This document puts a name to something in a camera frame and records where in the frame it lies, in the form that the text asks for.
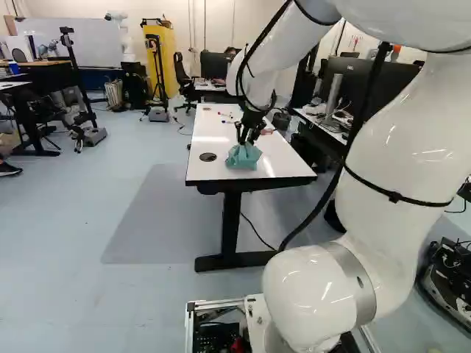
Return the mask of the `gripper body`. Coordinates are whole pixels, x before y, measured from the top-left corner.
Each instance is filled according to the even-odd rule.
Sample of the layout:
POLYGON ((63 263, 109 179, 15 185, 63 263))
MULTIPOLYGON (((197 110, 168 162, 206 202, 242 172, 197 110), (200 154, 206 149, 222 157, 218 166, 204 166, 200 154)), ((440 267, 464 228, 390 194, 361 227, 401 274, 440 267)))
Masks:
POLYGON ((253 110, 245 110, 241 119, 242 135, 260 135, 261 131, 266 127, 264 121, 265 114, 255 112, 253 110))

